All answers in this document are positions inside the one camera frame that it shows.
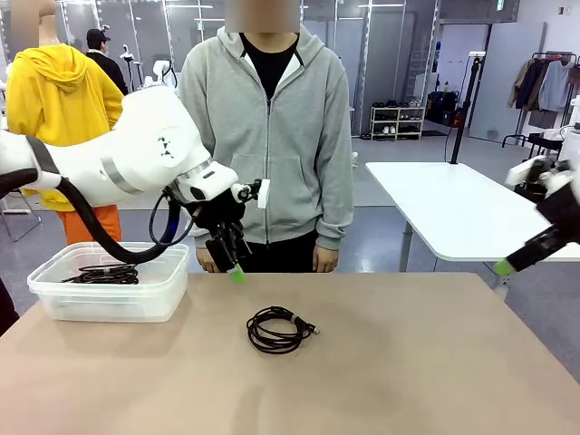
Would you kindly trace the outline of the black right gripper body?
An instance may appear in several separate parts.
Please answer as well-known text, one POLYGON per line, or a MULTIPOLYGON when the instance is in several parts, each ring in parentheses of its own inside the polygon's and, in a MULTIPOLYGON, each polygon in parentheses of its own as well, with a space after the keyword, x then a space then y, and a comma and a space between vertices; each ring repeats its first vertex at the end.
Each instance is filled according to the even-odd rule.
POLYGON ((572 180, 546 196, 536 209, 551 224, 540 238, 544 246, 579 243, 579 196, 572 180))

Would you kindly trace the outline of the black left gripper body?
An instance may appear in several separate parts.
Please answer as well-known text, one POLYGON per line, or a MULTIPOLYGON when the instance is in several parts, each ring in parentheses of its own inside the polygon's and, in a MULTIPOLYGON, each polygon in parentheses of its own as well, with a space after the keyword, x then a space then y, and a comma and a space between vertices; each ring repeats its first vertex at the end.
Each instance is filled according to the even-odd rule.
POLYGON ((244 235, 241 220, 246 211, 244 203, 237 202, 232 196, 218 196, 210 201, 191 202, 184 206, 188 212, 187 231, 192 236, 209 233, 214 236, 218 231, 230 231, 235 237, 244 235))

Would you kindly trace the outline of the person's right hand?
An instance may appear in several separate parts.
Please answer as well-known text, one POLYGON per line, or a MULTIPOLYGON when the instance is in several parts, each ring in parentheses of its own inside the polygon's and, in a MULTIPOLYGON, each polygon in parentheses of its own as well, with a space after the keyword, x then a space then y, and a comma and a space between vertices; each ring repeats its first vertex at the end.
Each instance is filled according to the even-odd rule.
POLYGON ((209 251, 206 248, 197 247, 196 248, 196 258, 198 260, 200 267, 205 272, 208 272, 208 273, 218 273, 219 272, 219 268, 218 268, 216 262, 214 261, 212 255, 209 253, 209 251))

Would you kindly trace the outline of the person's left hand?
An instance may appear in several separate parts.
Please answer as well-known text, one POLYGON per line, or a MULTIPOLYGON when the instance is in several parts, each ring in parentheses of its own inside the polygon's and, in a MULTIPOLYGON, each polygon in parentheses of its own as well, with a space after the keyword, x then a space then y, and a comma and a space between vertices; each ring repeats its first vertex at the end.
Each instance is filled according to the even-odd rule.
POLYGON ((316 273, 331 273, 338 266, 339 252, 321 246, 314 247, 313 271, 316 273))

